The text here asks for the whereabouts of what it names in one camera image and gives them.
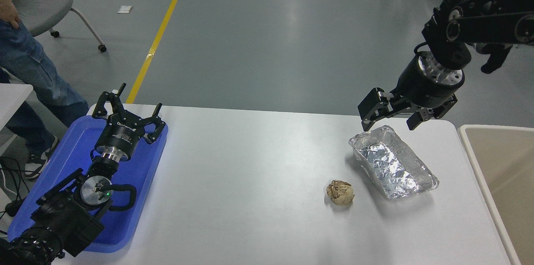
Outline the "person's left hand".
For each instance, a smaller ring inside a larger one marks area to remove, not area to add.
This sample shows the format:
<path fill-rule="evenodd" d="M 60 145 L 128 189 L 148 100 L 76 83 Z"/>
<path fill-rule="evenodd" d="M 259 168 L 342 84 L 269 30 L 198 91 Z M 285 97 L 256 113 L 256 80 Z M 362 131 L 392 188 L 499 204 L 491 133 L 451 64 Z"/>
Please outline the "person's left hand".
<path fill-rule="evenodd" d="M 1 1 L 0 3 L 0 19 L 5 21 L 15 29 L 19 29 L 21 18 L 17 12 L 15 5 L 11 0 Z"/>

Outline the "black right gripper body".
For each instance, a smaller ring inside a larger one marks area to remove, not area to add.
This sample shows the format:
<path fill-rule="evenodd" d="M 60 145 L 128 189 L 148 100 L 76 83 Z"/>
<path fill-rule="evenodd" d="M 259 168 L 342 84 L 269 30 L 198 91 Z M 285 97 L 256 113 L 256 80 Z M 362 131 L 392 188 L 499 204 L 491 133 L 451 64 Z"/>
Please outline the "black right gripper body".
<path fill-rule="evenodd" d="M 434 57 L 414 57 L 392 90 L 419 107 L 434 109 L 459 89 L 459 71 L 442 66 Z"/>

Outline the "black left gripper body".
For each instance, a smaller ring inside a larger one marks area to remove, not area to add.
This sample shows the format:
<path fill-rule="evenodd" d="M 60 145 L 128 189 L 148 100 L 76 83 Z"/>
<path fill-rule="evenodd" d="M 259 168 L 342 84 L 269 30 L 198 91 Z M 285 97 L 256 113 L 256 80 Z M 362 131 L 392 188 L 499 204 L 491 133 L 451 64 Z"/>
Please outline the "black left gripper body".
<path fill-rule="evenodd" d="M 140 120 L 142 118 L 133 113 L 109 116 L 103 132 L 96 141 L 96 151 L 104 154 L 106 149 L 113 148 L 122 152 L 121 161 L 130 160 L 141 136 L 144 135 L 144 127 L 140 125 Z"/>

